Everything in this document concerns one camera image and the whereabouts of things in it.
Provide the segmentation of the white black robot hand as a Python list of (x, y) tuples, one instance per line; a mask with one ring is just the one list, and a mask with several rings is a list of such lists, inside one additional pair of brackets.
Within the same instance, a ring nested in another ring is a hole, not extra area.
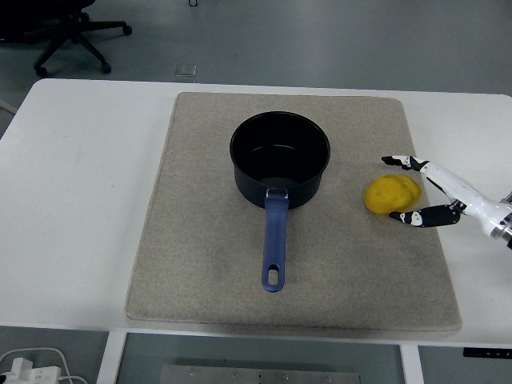
[(454, 225), (461, 216), (467, 215), (479, 221), (484, 234), (500, 238), (511, 246), (511, 196), (500, 202), (491, 201), (463, 178), (439, 164), (414, 156), (383, 156), (382, 161), (389, 166), (399, 166), (423, 174), (450, 201), (448, 204), (415, 211), (393, 211), (389, 213), (391, 218), (414, 227), (430, 228)]

